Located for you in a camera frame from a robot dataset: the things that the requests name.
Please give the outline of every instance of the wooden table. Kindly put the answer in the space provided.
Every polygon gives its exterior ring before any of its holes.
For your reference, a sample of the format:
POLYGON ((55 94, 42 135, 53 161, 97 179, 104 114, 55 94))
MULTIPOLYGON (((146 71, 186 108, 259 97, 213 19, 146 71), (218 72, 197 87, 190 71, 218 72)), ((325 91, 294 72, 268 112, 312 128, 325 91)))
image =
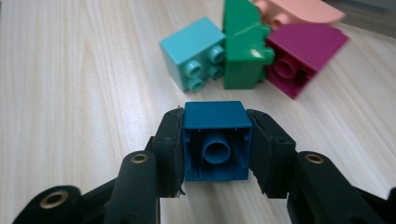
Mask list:
MULTIPOLYGON (((209 80, 183 93, 158 42, 203 16, 218 27, 222 1, 2 1, 0 222, 37 193, 82 193, 143 150, 163 114, 188 101, 239 100, 271 115, 297 150, 328 156, 352 185, 386 198, 396 186, 396 39, 340 24, 350 37, 295 100, 272 84, 225 91, 209 80)), ((286 200, 248 181, 185 183, 162 200, 163 223, 290 223, 286 200)))

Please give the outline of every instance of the toy block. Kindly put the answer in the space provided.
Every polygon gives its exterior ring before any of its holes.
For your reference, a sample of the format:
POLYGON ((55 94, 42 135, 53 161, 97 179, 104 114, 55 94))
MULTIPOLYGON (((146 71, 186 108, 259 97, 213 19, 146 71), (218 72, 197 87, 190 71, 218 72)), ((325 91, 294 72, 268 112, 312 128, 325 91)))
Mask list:
POLYGON ((253 89, 264 80, 264 65, 274 60, 274 51, 264 46, 270 28, 261 25, 258 10, 248 0, 226 0, 223 32, 226 34, 224 89, 253 89))
POLYGON ((183 118, 187 181, 246 180, 253 125, 241 102, 188 102, 183 118))
POLYGON ((185 91, 198 91, 209 78, 221 77, 225 35, 203 17, 160 42, 169 74, 185 91))
POLYGON ((262 23, 276 30, 282 24, 327 23, 333 25, 345 14, 320 0, 255 0, 262 23))
POLYGON ((267 45, 275 62, 267 66, 267 79, 294 99, 348 37, 328 24, 285 24, 272 32, 267 45))

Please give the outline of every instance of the turquoise block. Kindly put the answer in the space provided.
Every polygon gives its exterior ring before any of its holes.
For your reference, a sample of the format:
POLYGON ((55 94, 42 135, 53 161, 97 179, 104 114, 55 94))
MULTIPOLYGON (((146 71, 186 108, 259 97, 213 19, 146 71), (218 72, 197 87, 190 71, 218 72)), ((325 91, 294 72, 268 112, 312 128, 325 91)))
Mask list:
POLYGON ((209 78, 224 73, 225 35, 207 17, 160 42, 168 72, 184 91, 199 91, 209 78))

